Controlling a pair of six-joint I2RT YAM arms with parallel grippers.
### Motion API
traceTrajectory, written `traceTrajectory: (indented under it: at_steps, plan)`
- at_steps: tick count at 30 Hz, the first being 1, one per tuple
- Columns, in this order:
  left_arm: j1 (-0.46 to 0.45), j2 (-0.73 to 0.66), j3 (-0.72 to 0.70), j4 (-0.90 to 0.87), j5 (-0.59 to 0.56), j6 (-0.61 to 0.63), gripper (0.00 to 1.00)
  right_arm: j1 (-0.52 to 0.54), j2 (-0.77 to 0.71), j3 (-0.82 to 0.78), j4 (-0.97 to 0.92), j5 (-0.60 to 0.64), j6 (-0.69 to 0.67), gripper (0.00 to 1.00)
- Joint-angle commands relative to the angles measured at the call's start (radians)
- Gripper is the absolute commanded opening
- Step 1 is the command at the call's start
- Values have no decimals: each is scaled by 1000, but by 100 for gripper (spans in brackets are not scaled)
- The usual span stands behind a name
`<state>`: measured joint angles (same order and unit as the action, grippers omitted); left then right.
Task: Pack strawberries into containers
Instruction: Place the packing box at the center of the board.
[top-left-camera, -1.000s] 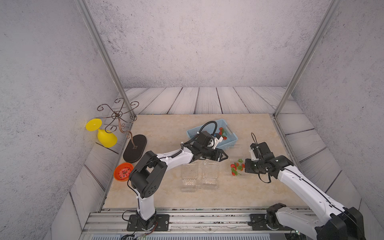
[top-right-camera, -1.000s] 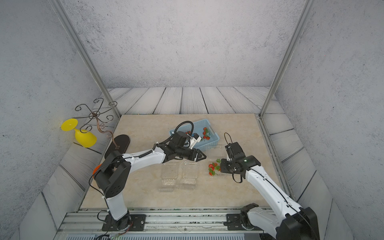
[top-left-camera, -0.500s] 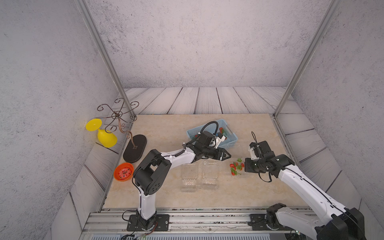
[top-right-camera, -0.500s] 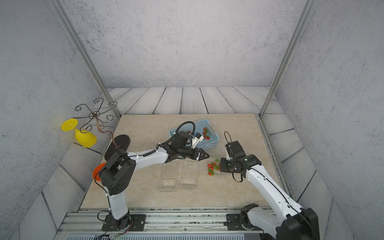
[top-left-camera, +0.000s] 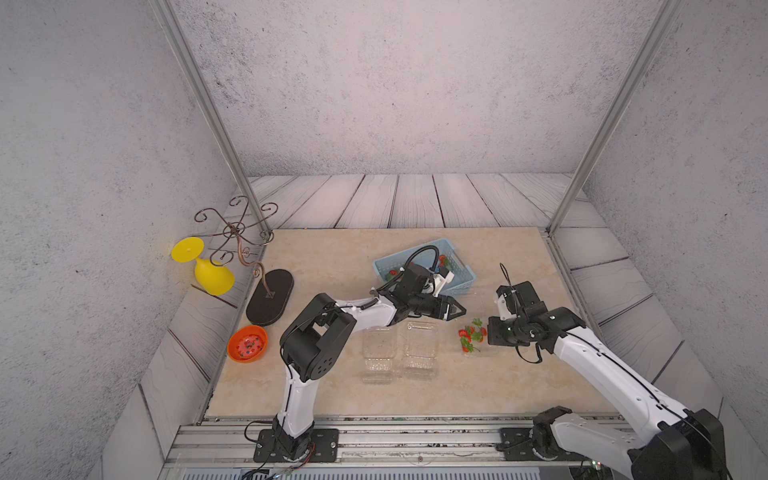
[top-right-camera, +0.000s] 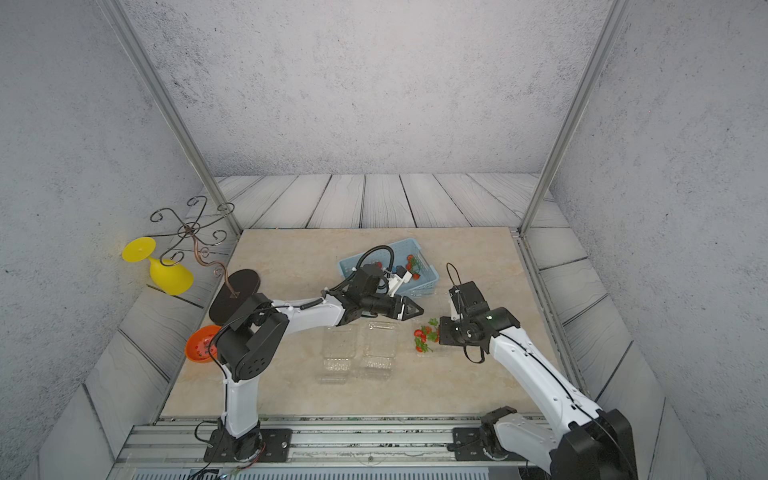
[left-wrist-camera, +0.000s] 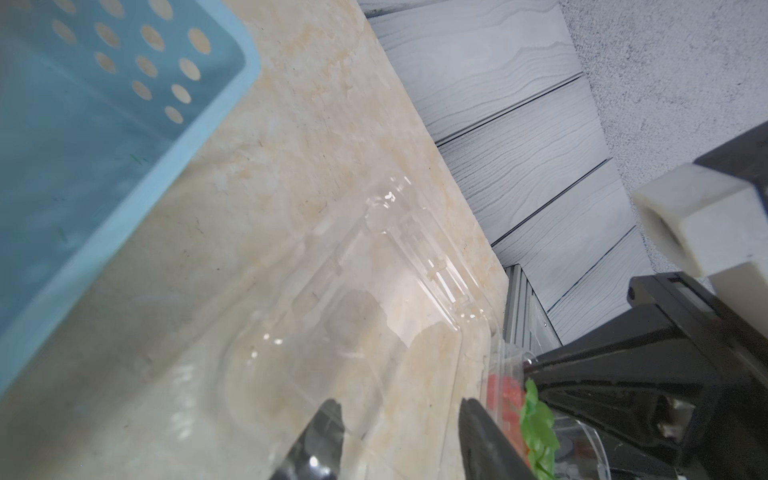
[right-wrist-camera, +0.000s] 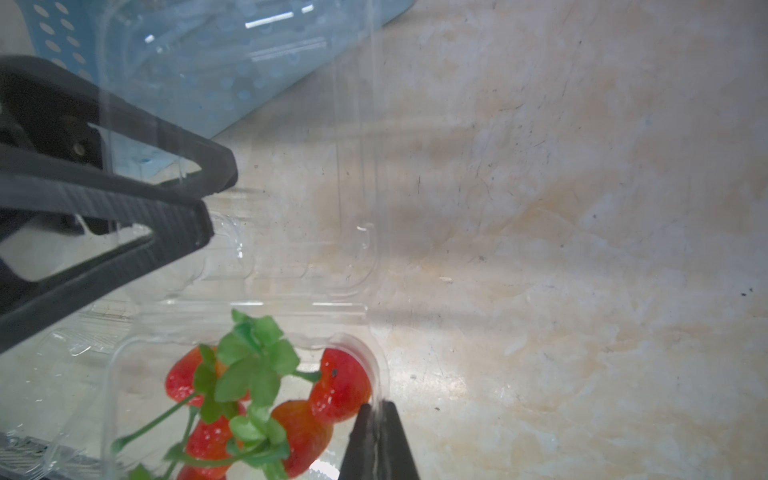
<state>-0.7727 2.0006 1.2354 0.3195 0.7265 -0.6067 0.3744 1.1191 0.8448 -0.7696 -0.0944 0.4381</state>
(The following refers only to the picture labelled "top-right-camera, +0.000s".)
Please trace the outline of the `light blue perforated basket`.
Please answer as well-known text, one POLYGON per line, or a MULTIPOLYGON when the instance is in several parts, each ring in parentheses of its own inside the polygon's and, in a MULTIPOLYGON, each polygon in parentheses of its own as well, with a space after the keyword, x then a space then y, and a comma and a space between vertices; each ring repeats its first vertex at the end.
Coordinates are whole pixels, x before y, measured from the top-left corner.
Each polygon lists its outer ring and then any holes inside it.
MULTIPOLYGON (((410 297, 425 297, 435 293, 440 279, 436 268, 431 265, 423 254, 422 248, 414 238, 406 238, 388 244, 394 254, 393 267, 403 267, 411 272, 412 278, 408 283, 398 289, 398 294, 410 297)), ((344 258, 338 262, 338 269, 342 278, 348 277, 355 267, 362 253, 344 258)), ((389 264, 390 254, 386 249, 371 253, 362 262, 362 265, 376 264, 386 268, 389 264)))

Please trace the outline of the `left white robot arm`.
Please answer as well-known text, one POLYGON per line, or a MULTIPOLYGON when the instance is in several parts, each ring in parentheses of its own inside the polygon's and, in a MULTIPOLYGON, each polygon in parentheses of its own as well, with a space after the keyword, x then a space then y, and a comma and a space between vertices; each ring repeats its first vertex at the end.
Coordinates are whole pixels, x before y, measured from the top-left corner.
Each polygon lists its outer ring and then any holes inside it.
POLYGON ((287 450, 279 442, 289 439, 289 430, 263 431, 256 406, 259 378, 282 339, 309 329, 345 326, 365 314, 398 321, 418 317, 423 308, 397 292, 409 279, 404 268, 388 272, 369 264, 315 299, 277 301, 260 292, 256 271, 231 274, 209 310, 220 329, 208 352, 224 376, 225 404, 207 442, 205 461, 284 460, 287 450))

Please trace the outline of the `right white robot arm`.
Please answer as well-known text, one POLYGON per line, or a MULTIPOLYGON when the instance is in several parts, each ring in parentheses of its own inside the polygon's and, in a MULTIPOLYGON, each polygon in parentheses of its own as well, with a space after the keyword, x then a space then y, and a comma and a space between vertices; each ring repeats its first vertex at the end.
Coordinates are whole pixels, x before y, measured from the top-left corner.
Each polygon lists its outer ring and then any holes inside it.
POLYGON ((453 286, 451 314, 439 324, 441 344, 478 347, 523 387, 548 425, 539 427, 511 407, 481 419, 469 443, 451 450, 477 450, 492 460, 520 457, 552 479, 638 478, 629 420, 617 409, 603 410, 578 390, 539 351, 519 320, 506 308, 492 309, 473 282, 453 286))

